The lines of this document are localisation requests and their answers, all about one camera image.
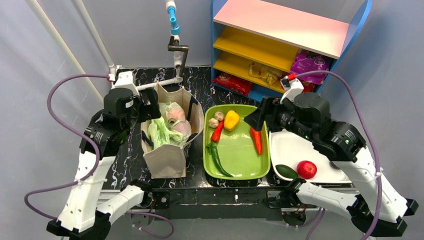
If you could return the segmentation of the translucent white plastic bag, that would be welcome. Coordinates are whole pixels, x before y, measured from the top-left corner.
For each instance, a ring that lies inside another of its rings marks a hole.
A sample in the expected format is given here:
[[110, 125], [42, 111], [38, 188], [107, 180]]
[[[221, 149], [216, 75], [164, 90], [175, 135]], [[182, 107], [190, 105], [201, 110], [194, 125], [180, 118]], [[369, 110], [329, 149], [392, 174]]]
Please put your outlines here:
[[185, 111], [177, 102], [159, 104], [160, 118], [153, 119], [147, 128], [153, 148], [162, 145], [182, 146], [192, 134]]

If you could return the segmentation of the beige canvas tote bag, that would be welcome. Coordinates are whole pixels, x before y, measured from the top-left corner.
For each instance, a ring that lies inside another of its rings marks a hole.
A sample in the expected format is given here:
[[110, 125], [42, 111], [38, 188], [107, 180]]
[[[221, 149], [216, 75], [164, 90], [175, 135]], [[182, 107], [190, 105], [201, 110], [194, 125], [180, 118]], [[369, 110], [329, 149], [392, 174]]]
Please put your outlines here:
[[157, 149], [153, 148], [148, 127], [152, 120], [141, 123], [141, 147], [152, 179], [184, 178], [186, 176], [186, 153], [191, 142], [204, 129], [204, 112], [201, 103], [184, 87], [168, 92], [163, 86], [154, 88], [158, 95], [158, 104], [176, 102], [184, 110], [189, 120], [192, 134], [184, 145], [164, 144]]

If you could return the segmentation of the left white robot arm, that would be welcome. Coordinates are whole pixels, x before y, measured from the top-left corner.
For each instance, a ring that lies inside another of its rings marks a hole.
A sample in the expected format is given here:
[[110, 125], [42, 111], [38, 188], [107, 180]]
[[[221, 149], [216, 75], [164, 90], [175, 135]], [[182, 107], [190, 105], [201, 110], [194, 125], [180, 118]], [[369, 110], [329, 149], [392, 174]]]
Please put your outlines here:
[[142, 181], [97, 207], [106, 176], [120, 147], [136, 123], [161, 117], [158, 94], [153, 88], [134, 93], [127, 88], [111, 89], [103, 109], [91, 117], [83, 132], [75, 174], [76, 184], [59, 216], [46, 230], [71, 240], [104, 240], [112, 224], [131, 207], [140, 204], [147, 188]]

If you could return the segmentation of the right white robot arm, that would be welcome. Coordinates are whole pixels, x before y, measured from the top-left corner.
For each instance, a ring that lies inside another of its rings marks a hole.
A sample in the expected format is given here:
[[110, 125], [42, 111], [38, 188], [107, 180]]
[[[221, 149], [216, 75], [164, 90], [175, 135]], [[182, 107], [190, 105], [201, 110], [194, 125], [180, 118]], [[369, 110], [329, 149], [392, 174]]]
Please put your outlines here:
[[350, 218], [366, 237], [403, 235], [408, 226], [404, 217], [414, 215], [419, 204], [393, 188], [377, 158], [371, 156], [368, 142], [353, 125], [331, 118], [326, 99], [314, 92], [292, 100], [265, 97], [244, 121], [256, 131], [267, 125], [272, 131], [286, 130], [309, 141], [358, 190], [358, 194], [337, 192], [296, 177], [283, 190], [290, 203], [315, 205]]

